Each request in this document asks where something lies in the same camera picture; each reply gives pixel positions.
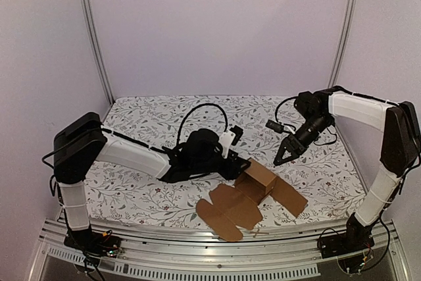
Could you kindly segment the brown cardboard box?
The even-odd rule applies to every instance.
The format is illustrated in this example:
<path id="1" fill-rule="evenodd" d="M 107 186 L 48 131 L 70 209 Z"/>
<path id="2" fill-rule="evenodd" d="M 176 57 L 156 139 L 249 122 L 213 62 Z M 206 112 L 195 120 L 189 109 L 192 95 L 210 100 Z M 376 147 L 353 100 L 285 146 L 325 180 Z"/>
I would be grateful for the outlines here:
<path id="1" fill-rule="evenodd" d="M 259 205 L 269 196 L 294 217 L 298 217 L 308 203 L 270 169 L 254 159 L 248 161 L 250 166 L 234 185 L 219 184 L 209 192 L 208 201 L 200 199 L 196 204 L 197 216 L 226 242 L 238 242 L 243 238 L 241 228 L 251 231 L 263 220 Z"/>

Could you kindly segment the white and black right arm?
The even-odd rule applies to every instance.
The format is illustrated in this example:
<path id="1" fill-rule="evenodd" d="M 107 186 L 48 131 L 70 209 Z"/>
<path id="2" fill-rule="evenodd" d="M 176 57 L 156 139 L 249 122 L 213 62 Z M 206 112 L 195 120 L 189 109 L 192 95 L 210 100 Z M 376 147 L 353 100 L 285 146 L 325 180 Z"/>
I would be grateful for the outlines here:
<path id="1" fill-rule="evenodd" d="M 292 97 L 304 123 L 282 140 L 274 158 L 280 166 L 298 159 L 336 118 L 347 118 L 382 135 L 379 167 L 360 206 L 348 218 L 345 232 L 321 234 L 317 247 L 323 258 L 368 249 L 373 227 L 402 191 L 407 174 L 420 167 L 420 127 L 414 105 L 351 92 L 341 86 L 304 91 Z"/>

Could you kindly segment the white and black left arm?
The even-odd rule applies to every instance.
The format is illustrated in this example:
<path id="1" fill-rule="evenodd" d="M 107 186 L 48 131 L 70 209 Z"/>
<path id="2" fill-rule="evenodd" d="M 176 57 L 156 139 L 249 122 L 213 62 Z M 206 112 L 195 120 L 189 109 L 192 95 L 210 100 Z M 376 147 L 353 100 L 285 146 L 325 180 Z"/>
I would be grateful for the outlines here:
<path id="1" fill-rule="evenodd" d="M 235 180 L 251 165 L 231 149 L 242 135 L 238 126 L 221 136 L 201 128 L 173 148 L 158 149 L 103 127 L 97 113 L 81 116 L 55 136 L 54 150 L 41 159 L 53 158 L 49 187 L 64 209 L 65 246 L 99 257 L 112 257 L 120 248 L 121 239 L 110 230 L 101 234 L 91 228 L 84 181 L 94 162 L 124 166 L 169 184 L 212 173 Z"/>

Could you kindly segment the floral patterned table mat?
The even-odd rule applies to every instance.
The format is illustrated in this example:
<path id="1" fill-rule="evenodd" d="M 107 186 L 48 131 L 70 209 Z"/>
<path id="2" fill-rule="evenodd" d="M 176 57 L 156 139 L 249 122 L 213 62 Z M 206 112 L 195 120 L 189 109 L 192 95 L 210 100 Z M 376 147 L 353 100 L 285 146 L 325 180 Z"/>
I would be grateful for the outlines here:
<path id="1" fill-rule="evenodd" d="M 294 127 L 303 123 L 283 97 L 206 95 L 122 97 L 101 123 L 158 149 L 185 142 L 201 128 L 222 134 L 239 126 L 243 135 L 233 150 L 269 168 L 308 200 L 305 210 L 294 217 L 267 197 L 259 205 L 261 228 L 343 219 L 356 211 L 365 192 L 345 146 L 335 138 L 335 129 L 323 132 L 300 158 L 275 166 L 282 136 L 265 126 L 271 118 Z M 196 204 L 223 183 L 223 177 L 214 173 L 167 184 L 124 166 L 94 162 L 84 181 L 87 212 L 89 220 L 206 229 Z"/>

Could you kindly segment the right aluminium frame post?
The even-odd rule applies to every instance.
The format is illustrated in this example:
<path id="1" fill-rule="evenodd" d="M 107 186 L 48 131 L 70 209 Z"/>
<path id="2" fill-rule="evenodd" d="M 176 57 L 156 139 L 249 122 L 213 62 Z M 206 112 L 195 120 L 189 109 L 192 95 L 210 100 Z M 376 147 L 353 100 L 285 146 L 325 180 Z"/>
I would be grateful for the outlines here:
<path id="1" fill-rule="evenodd" d="M 334 56 L 334 61 L 332 65 L 332 69 L 330 72 L 330 77 L 328 80 L 328 87 L 332 88 L 337 84 L 339 73 L 341 70 L 341 65 L 343 63 L 343 59 L 345 56 L 345 51 L 347 48 L 347 42 L 349 39 L 349 34 L 351 32 L 351 26 L 353 22 L 353 16 L 355 12 L 357 0 L 347 0 L 345 6 L 345 15 L 341 27 L 341 31 L 339 34 L 339 41 L 337 45 L 337 49 Z"/>

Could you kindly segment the aluminium frame post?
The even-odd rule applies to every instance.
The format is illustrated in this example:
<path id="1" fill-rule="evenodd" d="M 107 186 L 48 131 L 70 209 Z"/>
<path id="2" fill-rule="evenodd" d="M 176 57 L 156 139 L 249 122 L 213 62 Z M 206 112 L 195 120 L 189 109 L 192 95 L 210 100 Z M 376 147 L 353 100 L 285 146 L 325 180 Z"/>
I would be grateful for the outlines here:
<path id="1" fill-rule="evenodd" d="M 351 32 L 351 26 L 353 22 L 353 16 L 355 12 L 357 0 L 347 0 L 345 6 L 345 15 L 341 27 L 341 31 L 339 34 L 339 41 L 337 45 L 337 49 L 334 56 L 334 61 L 332 65 L 332 69 L 330 72 L 330 77 L 328 80 L 328 87 L 332 88 L 337 84 L 339 73 L 341 70 L 341 65 L 343 63 L 343 59 L 345 56 L 345 51 L 347 48 L 347 42 L 349 39 L 349 34 Z"/>
<path id="2" fill-rule="evenodd" d="M 105 94 L 107 103 L 112 106 L 115 102 L 114 93 L 112 92 L 111 82 L 107 74 L 103 54 L 101 52 L 101 46 L 95 27 L 95 21 L 93 17 L 93 10 L 91 6 L 91 0 L 80 0 L 82 5 L 82 13 L 86 23 L 86 30 L 91 50 L 93 53 L 93 59 L 97 68 L 97 73 L 103 92 Z"/>

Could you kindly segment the aluminium front rail base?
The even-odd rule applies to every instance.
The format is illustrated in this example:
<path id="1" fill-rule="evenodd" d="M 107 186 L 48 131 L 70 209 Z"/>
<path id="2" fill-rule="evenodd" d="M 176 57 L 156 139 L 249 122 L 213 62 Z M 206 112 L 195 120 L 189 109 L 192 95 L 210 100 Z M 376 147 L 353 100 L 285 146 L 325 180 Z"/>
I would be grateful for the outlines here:
<path id="1" fill-rule="evenodd" d="M 375 245 L 366 268 L 341 270 L 339 258 L 323 258 L 320 236 L 342 232 L 343 220 L 259 228 L 240 242 L 223 242 L 211 231 L 158 226 L 125 226 L 95 220 L 93 228 L 112 229 L 121 238 L 115 258 L 97 267 L 81 251 L 64 245 L 63 219 L 43 224 L 29 280 L 414 280 L 392 222 L 373 229 Z"/>

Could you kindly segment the left aluminium frame post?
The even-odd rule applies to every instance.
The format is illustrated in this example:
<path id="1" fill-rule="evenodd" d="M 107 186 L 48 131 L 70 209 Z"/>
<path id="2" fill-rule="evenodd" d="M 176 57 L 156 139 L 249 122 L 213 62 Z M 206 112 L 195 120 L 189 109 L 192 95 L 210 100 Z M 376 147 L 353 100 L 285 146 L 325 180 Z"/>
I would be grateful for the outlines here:
<path id="1" fill-rule="evenodd" d="M 101 52 L 101 46 L 95 27 L 95 21 L 93 17 L 93 10 L 91 6 L 91 0 L 80 0 L 82 5 L 82 13 L 86 23 L 86 30 L 91 50 L 93 53 L 93 59 L 97 68 L 97 73 L 103 92 L 105 94 L 107 103 L 112 106 L 115 102 L 114 93 L 112 92 L 111 82 L 107 74 L 103 54 Z"/>

